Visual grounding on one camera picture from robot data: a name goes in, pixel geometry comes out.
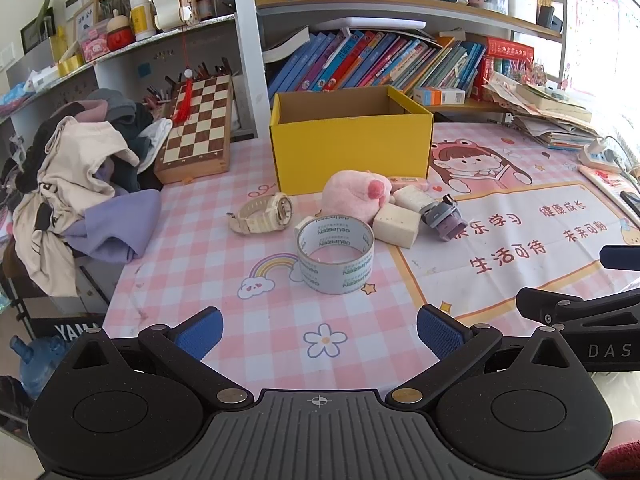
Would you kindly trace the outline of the purple grey toy truck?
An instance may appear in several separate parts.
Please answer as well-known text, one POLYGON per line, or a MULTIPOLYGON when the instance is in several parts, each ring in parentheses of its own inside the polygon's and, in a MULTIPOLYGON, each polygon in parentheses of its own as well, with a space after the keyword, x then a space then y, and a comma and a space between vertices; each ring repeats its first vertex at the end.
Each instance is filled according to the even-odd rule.
POLYGON ((449 194, 431 203, 420 212, 421 220, 445 242, 453 240, 468 226, 460 214, 458 202, 449 194))

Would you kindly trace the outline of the white sponge block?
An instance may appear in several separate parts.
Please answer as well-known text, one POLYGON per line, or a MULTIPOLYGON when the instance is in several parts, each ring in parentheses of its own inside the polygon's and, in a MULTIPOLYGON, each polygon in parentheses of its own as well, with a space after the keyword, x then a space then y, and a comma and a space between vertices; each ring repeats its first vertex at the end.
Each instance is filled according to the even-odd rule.
POLYGON ((372 230, 377 240, 409 249, 419 234, 420 221, 417 212, 386 204, 374 217, 372 230))

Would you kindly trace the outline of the cream wrist watch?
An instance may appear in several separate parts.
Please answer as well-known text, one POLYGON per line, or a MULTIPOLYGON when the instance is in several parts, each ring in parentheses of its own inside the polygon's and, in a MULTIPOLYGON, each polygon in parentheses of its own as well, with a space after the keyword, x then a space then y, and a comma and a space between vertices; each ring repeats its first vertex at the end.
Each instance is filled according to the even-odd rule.
POLYGON ((266 234, 285 230, 292 218, 290 198, 284 193, 276 193, 254 198, 235 214, 228 214, 228 226, 236 234, 266 234))

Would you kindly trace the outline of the clear tape roll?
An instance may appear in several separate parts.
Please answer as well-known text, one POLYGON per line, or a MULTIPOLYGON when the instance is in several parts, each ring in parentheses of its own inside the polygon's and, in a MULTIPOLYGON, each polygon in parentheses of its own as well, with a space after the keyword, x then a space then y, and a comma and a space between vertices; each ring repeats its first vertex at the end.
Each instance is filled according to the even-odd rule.
POLYGON ((372 273, 374 235, 367 223, 349 216, 310 218, 296 228, 300 275, 326 295, 344 295, 367 284, 372 273))

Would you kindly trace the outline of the pink plush pig toy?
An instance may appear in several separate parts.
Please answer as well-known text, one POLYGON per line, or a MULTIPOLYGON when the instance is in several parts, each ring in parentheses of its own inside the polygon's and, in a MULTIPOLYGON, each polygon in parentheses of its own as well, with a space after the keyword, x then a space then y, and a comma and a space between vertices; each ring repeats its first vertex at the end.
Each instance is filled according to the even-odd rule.
POLYGON ((349 216, 371 223, 390 202, 392 184, 382 174, 341 170, 329 178, 322 190, 322 214, 349 216))

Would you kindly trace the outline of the white power adapter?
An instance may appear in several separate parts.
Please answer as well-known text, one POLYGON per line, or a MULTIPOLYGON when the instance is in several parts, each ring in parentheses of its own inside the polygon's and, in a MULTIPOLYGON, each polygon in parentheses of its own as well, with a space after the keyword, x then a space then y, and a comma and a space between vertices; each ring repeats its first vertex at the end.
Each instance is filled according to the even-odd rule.
POLYGON ((437 200, 414 184, 398 188, 393 192, 393 198, 396 206, 418 214, 424 214, 425 211, 429 211, 437 205, 437 200))

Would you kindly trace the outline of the white power strip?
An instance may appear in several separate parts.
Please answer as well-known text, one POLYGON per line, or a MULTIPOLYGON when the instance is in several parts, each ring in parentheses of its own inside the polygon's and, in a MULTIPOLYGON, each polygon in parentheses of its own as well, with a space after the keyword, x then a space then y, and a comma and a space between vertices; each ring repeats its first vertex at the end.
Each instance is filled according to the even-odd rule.
POLYGON ((577 157, 582 165, 595 170, 621 174, 625 169, 620 161, 620 156, 602 140, 594 140, 590 144, 585 145, 582 150, 577 153, 577 157))

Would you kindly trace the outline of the blue water bottle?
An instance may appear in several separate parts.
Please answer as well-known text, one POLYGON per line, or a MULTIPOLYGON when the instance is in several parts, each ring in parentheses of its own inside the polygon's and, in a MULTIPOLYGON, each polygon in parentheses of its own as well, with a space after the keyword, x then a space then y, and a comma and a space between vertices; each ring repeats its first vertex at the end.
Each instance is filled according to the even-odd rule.
POLYGON ((20 382, 27 395, 35 400, 62 362, 68 343, 60 336, 43 337, 29 344, 14 335, 10 348, 20 357, 20 382))

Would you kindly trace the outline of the stack of papers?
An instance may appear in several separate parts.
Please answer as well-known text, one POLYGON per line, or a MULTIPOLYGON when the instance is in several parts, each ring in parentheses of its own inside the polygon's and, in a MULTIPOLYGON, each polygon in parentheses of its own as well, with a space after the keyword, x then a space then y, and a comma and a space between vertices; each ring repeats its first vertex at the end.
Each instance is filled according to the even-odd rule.
POLYGON ((492 72, 482 90, 512 116, 510 125, 546 148, 580 151, 602 139, 591 125, 589 110, 557 99, 545 88, 492 72))

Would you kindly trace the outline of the pile of clothes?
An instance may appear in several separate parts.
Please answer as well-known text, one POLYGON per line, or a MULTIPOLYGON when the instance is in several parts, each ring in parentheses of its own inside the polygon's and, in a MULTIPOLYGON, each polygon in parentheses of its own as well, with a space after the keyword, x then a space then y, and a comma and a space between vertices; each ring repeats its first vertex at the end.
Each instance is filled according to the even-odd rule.
POLYGON ((144 256, 160 192, 140 179, 173 126, 107 89, 39 126, 15 178, 21 200, 12 217, 17 258, 46 295, 77 296, 79 256, 113 264, 144 256))

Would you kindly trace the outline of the wooden chess board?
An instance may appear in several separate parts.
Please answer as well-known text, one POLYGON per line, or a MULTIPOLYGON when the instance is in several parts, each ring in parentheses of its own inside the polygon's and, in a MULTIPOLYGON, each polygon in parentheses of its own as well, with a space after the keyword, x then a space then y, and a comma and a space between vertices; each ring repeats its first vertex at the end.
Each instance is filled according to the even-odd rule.
POLYGON ((174 123, 154 162, 163 185, 230 169, 233 87, 230 75, 192 84, 189 116, 174 123))

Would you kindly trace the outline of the red tassel charm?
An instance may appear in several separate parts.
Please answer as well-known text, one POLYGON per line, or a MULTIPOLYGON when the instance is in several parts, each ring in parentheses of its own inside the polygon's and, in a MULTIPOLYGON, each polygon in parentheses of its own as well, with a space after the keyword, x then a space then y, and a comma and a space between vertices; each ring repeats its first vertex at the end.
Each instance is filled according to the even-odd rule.
POLYGON ((172 118, 172 122, 175 126, 183 124, 190 115, 193 91, 193 70, 187 68, 184 71, 184 76, 186 77, 186 83, 183 86, 183 97, 177 103, 174 117, 172 118))

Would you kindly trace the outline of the red dictionary book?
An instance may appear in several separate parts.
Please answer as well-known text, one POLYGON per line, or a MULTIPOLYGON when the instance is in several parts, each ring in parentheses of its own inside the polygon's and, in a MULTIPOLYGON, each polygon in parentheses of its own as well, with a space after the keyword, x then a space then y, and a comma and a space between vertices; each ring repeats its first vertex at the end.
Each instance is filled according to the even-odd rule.
POLYGON ((527 44, 474 34, 468 38, 485 48, 471 92, 472 98, 478 102, 489 101, 484 85, 488 84, 493 72, 517 80, 533 68, 535 49, 527 44))

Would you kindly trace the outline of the yellow cardboard box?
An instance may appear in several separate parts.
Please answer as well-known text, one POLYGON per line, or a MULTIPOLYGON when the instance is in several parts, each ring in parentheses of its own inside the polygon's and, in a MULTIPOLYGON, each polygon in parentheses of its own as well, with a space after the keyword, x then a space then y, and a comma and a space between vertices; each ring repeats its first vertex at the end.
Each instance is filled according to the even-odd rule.
POLYGON ((279 188, 319 193, 341 170, 424 178, 433 128, 429 110, 390 86, 278 93, 270 141, 279 188))

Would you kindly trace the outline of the row of leaning books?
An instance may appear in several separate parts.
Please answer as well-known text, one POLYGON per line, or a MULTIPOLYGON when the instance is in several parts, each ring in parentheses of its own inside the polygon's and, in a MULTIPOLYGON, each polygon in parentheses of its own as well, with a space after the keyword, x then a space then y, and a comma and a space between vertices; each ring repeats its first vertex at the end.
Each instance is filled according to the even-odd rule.
POLYGON ((389 86, 412 98, 421 87, 470 94, 485 48, 463 34, 436 38, 399 30, 303 29, 264 53, 274 65, 268 96, 389 86))

